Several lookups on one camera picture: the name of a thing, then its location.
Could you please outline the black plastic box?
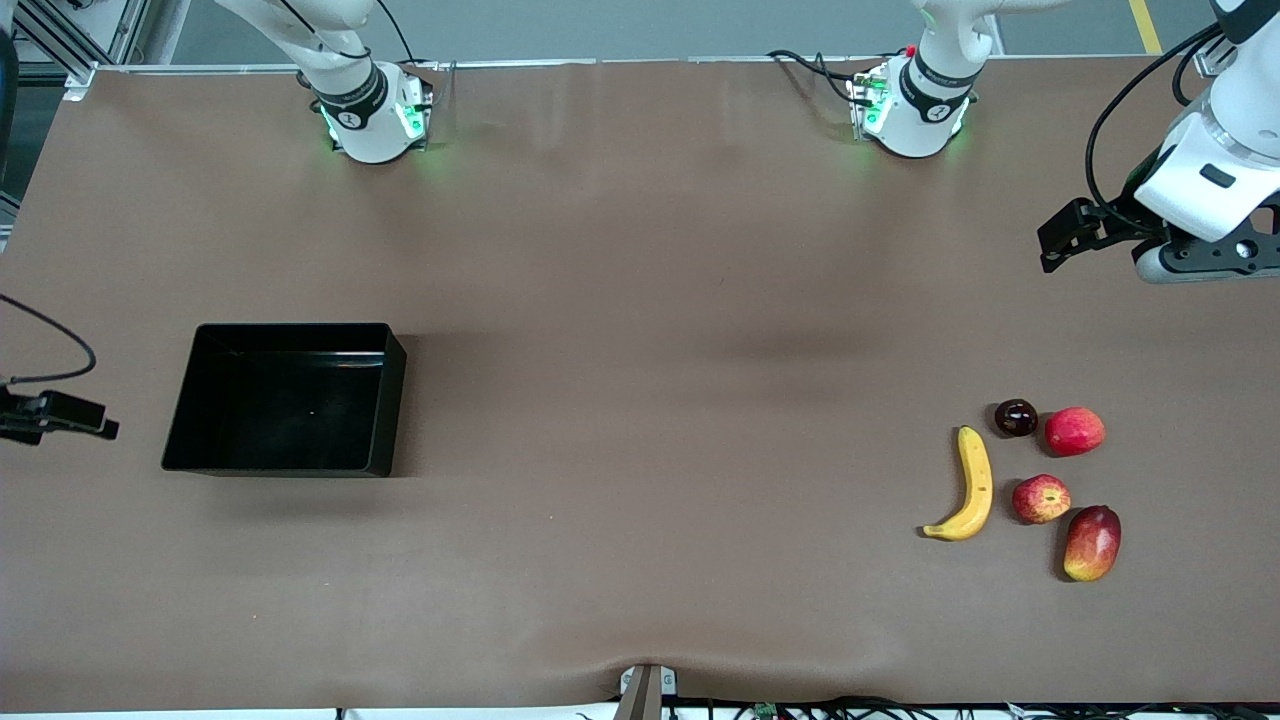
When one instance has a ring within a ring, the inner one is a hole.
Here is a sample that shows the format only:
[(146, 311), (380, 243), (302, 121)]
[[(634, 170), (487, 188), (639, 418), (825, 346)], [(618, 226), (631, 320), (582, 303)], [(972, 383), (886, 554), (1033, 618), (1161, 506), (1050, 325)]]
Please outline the black plastic box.
[(407, 354), (383, 323), (209, 323), (163, 452), (207, 477), (388, 478)]

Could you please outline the yellow banana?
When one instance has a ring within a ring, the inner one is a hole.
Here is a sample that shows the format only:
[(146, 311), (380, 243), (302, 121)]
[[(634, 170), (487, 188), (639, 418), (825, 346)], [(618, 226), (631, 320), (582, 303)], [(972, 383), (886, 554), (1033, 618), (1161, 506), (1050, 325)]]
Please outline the yellow banana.
[(965, 498), (961, 507), (943, 521), (922, 527), (920, 532), (925, 538), (969, 541), (989, 519), (995, 501), (995, 474), (986, 442), (974, 428), (959, 427), (956, 451), (964, 475)]

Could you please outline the red yellow apple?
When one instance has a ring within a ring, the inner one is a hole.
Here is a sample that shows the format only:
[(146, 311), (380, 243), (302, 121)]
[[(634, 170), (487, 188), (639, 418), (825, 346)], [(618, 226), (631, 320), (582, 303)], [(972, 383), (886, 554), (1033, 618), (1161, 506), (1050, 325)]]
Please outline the red yellow apple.
[(1073, 497), (1057, 477), (1039, 474), (1020, 480), (1010, 496), (1011, 510), (1025, 524), (1042, 525), (1056, 520), (1071, 509)]

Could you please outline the red yellow mango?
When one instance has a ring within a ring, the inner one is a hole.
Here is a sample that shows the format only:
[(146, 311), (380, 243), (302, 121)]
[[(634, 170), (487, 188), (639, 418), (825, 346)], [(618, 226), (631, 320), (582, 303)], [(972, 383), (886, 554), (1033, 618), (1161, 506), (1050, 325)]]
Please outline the red yellow mango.
[(1121, 521), (1110, 506), (1082, 509), (1068, 525), (1062, 571), (1073, 582), (1097, 582), (1112, 570), (1121, 543)]

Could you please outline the table cover mat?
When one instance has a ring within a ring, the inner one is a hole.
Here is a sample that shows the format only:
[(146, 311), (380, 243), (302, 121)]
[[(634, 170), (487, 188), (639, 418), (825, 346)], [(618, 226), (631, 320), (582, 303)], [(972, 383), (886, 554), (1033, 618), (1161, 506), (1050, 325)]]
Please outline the table cover mat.
[[(67, 389), (122, 430), (0, 442), (0, 712), (568, 705), (645, 661), (726, 700), (1280, 701), (1280, 281), (1038, 261), (1140, 65), (992, 61), (923, 161), (768, 61), (466, 68), (384, 167), (291, 74), (100, 74), (0, 292), (96, 348)], [(163, 469), (196, 329), (269, 322), (399, 337), (390, 478)], [(1071, 406), (1106, 439), (1060, 457)], [(993, 507), (925, 538), (959, 427)], [(1039, 474), (1073, 506), (1025, 524)], [(1073, 582), (1096, 505), (1121, 548)]]

